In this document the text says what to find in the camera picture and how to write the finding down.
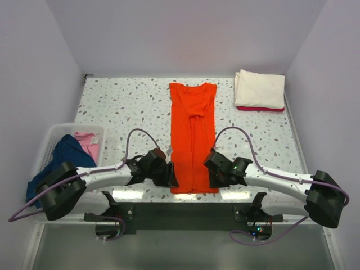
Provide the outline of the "orange t-shirt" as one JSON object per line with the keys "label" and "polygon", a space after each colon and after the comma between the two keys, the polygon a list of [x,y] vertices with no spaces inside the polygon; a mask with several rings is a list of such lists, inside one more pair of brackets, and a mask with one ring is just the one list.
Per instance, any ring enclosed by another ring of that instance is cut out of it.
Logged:
{"label": "orange t-shirt", "polygon": [[215,141],[215,96],[217,86],[204,83],[169,85],[171,105],[171,161],[178,187],[173,194],[217,193],[211,188],[208,169],[203,165]]}

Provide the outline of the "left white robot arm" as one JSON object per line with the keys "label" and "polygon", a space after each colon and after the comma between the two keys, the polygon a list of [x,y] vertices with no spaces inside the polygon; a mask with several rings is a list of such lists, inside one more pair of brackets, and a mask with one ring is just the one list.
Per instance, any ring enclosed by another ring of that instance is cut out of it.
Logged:
{"label": "left white robot arm", "polygon": [[35,188],[45,216],[56,221],[68,215],[83,194],[111,186],[129,186],[152,180],[160,187],[178,187],[173,162],[160,149],[135,156],[124,163],[94,168],[62,163]]}

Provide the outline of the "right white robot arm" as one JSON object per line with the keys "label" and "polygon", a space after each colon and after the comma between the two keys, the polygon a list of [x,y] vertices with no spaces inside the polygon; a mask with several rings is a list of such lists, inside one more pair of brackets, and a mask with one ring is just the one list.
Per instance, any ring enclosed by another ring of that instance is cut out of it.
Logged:
{"label": "right white robot arm", "polygon": [[349,201],[346,192],[326,172],[296,174],[270,171],[257,161],[237,157],[234,161],[211,151],[203,165],[208,169],[211,187],[243,185],[268,191],[253,200],[251,216],[263,221],[274,215],[299,215],[327,228],[337,228],[343,207]]}

